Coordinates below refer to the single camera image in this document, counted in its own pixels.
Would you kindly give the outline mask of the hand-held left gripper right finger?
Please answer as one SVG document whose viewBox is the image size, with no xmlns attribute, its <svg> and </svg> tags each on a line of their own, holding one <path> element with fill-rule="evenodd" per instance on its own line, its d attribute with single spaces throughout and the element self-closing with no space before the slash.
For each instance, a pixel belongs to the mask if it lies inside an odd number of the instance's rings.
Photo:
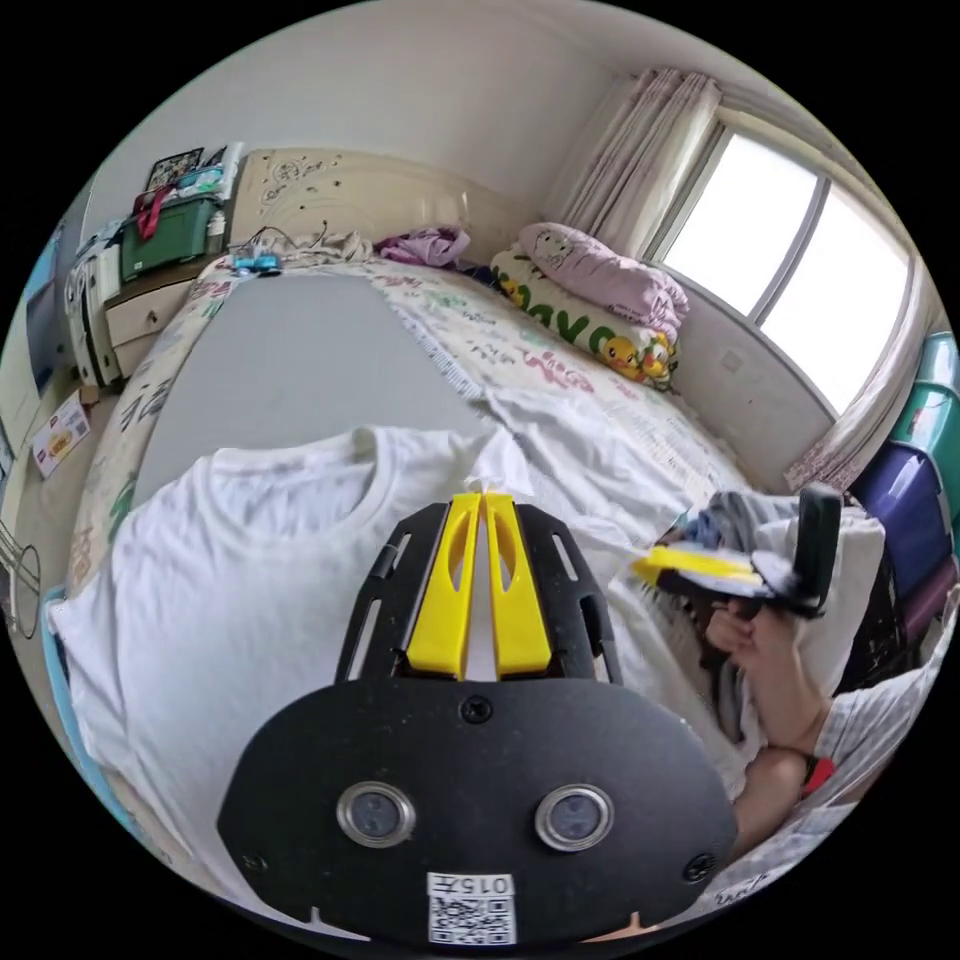
<svg viewBox="0 0 960 960">
<path fill-rule="evenodd" d="M 552 648 L 513 498 L 485 494 L 484 516 L 497 678 L 541 676 L 550 666 Z"/>
</svg>

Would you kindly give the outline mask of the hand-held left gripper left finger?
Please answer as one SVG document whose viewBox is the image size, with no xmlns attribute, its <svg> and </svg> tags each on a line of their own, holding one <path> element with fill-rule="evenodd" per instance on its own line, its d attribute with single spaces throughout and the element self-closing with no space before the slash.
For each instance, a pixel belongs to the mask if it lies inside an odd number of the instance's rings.
<svg viewBox="0 0 960 960">
<path fill-rule="evenodd" d="M 420 674 L 465 677 L 482 495 L 453 497 L 427 577 L 406 658 Z"/>
</svg>

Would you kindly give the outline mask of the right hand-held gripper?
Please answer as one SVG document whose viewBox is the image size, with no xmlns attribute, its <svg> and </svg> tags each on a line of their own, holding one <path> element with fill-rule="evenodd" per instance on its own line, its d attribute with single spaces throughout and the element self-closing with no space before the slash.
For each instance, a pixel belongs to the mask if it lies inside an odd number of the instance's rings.
<svg viewBox="0 0 960 960">
<path fill-rule="evenodd" d="M 770 551 L 741 553 L 700 545 L 657 545 L 632 573 L 649 586 L 687 598 L 740 604 L 751 619 L 761 607 L 813 620 L 822 615 L 822 563 Z"/>
</svg>

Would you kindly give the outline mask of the person's right hand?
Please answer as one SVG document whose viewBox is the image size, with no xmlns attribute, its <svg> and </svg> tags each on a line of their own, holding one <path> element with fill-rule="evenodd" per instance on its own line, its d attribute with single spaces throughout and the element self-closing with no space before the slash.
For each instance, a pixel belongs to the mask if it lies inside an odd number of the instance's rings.
<svg viewBox="0 0 960 960">
<path fill-rule="evenodd" d="M 751 678 L 785 676 L 797 663 L 792 617 L 761 607 L 747 619 L 736 604 L 716 607 L 706 628 L 708 643 Z"/>
</svg>

